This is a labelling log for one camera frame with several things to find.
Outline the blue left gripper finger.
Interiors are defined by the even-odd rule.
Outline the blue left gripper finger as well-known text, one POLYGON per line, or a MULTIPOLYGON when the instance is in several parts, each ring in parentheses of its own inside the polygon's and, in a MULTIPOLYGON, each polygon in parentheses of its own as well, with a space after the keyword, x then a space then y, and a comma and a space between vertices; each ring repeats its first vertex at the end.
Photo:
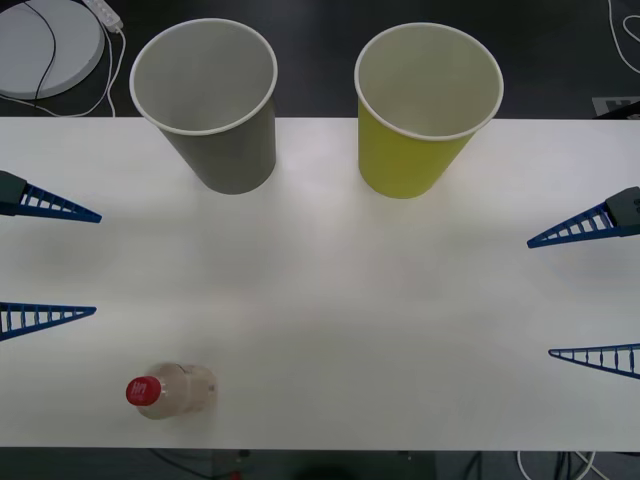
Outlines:
POLYGON ((95 307, 1 303, 1 340, 9 340, 92 316, 95 307))
POLYGON ((102 216, 7 171, 1 172, 1 214, 100 223, 102 216))

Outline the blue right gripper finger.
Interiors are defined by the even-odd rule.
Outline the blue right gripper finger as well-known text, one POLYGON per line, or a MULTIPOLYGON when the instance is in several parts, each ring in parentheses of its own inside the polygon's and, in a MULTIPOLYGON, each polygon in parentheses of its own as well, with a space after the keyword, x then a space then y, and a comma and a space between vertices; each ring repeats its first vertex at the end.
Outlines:
POLYGON ((626 188, 527 241, 530 249, 639 234, 639 187, 626 188))
POLYGON ((627 378, 639 378, 639 344, 549 349, 550 357, 627 378))

